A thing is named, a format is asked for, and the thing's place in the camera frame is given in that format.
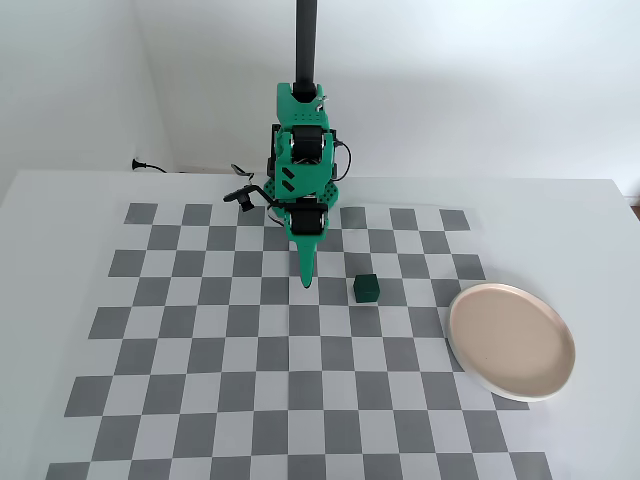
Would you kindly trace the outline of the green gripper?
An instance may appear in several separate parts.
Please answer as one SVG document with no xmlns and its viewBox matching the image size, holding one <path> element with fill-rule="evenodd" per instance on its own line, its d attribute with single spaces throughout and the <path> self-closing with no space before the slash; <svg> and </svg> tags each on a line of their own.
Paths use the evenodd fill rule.
<svg viewBox="0 0 640 480">
<path fill-rule="evenodd" d="M 318 242 L 326 237 L 329 205 L 315 197 L 284 202 L 285 229 L 297 246 L 300 279 L 304 288 L 313 281 Z"/>
</svg>

